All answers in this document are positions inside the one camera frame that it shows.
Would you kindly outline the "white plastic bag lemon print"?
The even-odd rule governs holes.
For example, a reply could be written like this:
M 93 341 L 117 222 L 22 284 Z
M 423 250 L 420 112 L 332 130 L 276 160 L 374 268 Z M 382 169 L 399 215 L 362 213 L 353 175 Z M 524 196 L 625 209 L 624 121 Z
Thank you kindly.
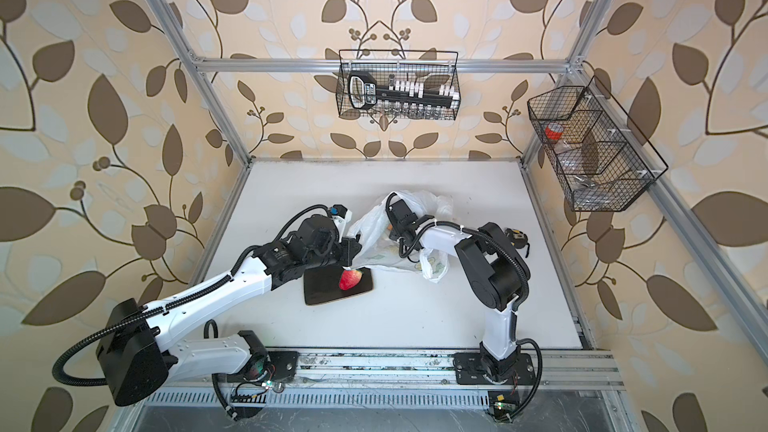
M 449 196 L 434 195 L 428 191 L 395 191 L 390 204 L 399 201 L 420 218 L 435 216 L 438 220 L 453 218 L 453 200 Z M 347 235 L 360 236 L 361 251 L 352 261 L 353 269 L 368 268 L 371 271 L 420 274 L 424 279 L 438 283 L 449 271 L 449 254 L 437 249 L 414 250 L 408 258 L 399 256 L 396 239 L 390 238 L 391 222 L 385 211 L 386 198 L 352 224 Z

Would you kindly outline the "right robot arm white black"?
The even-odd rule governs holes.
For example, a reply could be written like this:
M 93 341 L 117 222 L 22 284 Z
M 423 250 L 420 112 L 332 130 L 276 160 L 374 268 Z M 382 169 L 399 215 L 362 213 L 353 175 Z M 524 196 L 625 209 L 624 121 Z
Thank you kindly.
M 472 292 L 488 309 L 479 346 L 483 375 L 492 383 L 509 381 L 514 366 L 521 362 L 525 341 L 516 336 L 517 317 L 529 297 L 531 277 L 513 243 L 514 231 L 493 222 L 471 229 L 431 215 L 419 216 L 395 192 L 386 198 L 384 210 L 401 258 L 432 249 L 458 259 Z

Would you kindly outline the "red fake apple large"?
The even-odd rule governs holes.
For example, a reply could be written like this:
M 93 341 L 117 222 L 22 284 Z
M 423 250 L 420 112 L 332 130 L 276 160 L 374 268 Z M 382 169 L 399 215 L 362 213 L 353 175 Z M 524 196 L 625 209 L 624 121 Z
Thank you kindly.
M 348 291 L 356 287 L 363 277 L 363 272 L 360 270 L 345 269 L 339 279 L 339 289 L 342 291 Z

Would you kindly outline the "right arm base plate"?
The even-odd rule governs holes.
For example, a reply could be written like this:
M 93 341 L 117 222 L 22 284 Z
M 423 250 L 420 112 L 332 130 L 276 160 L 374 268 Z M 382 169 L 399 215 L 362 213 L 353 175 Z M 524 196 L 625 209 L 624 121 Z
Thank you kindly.
M 532 386 L 536 378 L 532 358 L 526 353 L 513 353 L 499 361 L 481 352 L 453 355 L 456 382 L 459 385 Z

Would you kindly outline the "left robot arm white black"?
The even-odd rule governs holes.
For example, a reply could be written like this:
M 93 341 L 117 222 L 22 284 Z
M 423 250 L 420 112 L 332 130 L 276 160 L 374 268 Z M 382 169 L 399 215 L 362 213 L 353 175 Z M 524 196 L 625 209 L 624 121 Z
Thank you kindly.
M 290 219 L 276 238 L 243 250 L 226 272 L 181 293 L 139 305 L 128 299 L 107 326 L 56 359 L 53 378 L 73 387 L 109 388 L 115 405 L 133 405 L 167 382 L 200 375 L 248 374 L 266 357 L 251 331 L 188 342 L 197 327 L 235 306 L 303 277 L 351 266 L 361 245 L 344 230 L 351 212 L 341 204 L 313 205 Z

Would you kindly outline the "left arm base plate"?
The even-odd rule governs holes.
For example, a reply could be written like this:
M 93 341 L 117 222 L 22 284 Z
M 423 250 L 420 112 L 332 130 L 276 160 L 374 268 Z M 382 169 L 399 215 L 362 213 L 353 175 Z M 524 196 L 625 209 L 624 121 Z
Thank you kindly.
M 290 383 L 298 370 L 299 352 L 294 350 L 275 350 L 257 355 L 246 362 L 246 365 L 236 373 L 220 374 L 219 378 L 225 383 L 267 381 Z

